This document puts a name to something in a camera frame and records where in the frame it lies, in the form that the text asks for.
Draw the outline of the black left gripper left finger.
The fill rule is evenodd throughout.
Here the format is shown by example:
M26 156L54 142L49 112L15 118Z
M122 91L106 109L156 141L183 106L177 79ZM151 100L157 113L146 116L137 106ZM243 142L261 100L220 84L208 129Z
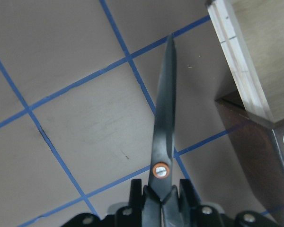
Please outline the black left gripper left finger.
M128 205L121 207L115 214L116 227L145 227L143 219L142 180L131 180Z

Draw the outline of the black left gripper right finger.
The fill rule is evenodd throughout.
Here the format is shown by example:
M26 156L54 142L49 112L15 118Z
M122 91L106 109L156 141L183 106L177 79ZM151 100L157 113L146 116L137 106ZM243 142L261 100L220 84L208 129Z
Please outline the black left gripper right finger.
M181 179L180 215L184 227L225 227L218 210L210 205L201 205L195 189L187 179Z

